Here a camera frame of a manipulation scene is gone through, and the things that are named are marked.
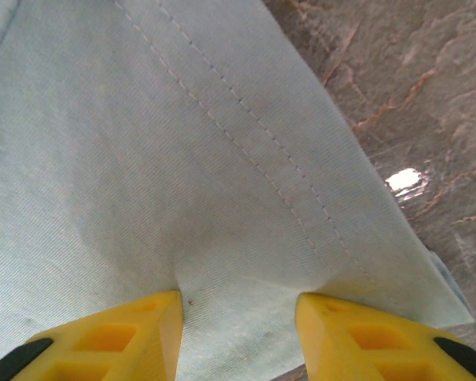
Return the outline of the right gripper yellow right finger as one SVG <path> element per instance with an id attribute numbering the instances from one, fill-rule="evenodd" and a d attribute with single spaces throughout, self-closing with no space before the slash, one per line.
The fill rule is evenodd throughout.
<path id="1" fill-rule="evenodd" d="M 476 351 L 439 329 L 303 293 L 295 325 L 309 381 L 476 381 Z"/>

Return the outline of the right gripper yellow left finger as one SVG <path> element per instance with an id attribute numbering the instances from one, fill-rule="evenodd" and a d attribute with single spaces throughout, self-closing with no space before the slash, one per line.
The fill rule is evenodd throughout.
<path id="1" fill-rule="evenodd" d="M 175 381 L 182 296 L 164 291 L 30 337 L 0 359 L 0 381 Z"/>

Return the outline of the light blue t-shirt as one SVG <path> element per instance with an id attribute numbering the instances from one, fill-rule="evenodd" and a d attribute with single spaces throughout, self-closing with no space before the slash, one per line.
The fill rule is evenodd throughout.
<path id="1" fill-rule="evenodd" d="M 473 320 L 262 0 L 0 0 L 0 358 L 172 289 L 177 381 L 301 364 L 303 292 Z"/>

